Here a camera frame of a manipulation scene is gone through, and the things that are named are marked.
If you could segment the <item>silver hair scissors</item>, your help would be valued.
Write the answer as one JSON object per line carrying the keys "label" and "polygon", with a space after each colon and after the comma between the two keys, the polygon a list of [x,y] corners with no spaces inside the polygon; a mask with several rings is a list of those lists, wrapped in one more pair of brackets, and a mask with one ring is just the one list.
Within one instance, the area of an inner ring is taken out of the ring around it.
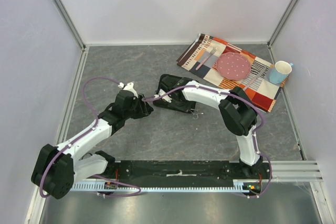
{"label": "silver hair scissors", "polygon": [[190,109],[190,112],[192,114],[193,119],[195,120],[199,119],[199,117],[204,114],[202,110],[198,109]]}

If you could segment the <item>black zipper tool case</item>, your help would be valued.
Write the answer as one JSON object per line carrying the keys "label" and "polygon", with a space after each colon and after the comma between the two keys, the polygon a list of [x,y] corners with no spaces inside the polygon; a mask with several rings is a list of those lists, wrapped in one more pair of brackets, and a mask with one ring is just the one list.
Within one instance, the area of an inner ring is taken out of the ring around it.
{"label": "black zipper tool case", "polygon": [[[173,89],[187,85],[187,83],[190,81],[193,81],[193,79],[187,77],[178,77],[171,74],[163,74],[160,77],[156,94],[158,96],[164,95]],[[169,109],[183,113],[192,113],[195,109],[196,102],[187,101],[184,98],[182,89],[179,89],[170,93],[169,95],[166,95],[162,99],[153,101],[153,105],[163,109]]]}

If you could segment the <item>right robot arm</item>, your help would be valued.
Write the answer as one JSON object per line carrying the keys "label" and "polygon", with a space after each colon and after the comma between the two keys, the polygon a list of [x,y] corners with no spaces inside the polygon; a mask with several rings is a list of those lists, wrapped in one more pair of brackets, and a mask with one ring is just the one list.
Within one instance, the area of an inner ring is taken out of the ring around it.
{"label": "right robot arm", "polygon": [[166,94],[163,100],[167,105],[198,102],[218,109],[226,128],[237,138],[241,174],[251,179],[259,173],[262,158],[256,138],[257,111],[242,88],[215,89],[189,78],[171,80],[166,76],[159,81],[158,94]]}

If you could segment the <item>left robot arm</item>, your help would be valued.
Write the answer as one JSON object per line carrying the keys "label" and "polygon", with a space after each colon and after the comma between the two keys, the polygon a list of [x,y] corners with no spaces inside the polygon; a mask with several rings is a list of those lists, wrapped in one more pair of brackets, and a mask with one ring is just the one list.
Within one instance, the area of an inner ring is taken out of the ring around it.
{"label": "left robot arm", "polygon": [[43,146],[31,177],[31,181],[39,187],[40,196],[60,199],[74,183],[83,179],[94,175],[111,178],[115,173],[112,156],[105,152],[97,152],[88,159],[83,159],[83,156],[124,127],[126,120],[149,116],[153,108],[143,98],[142,94],[122,90],[113,103],[73,138],[58,146]]}

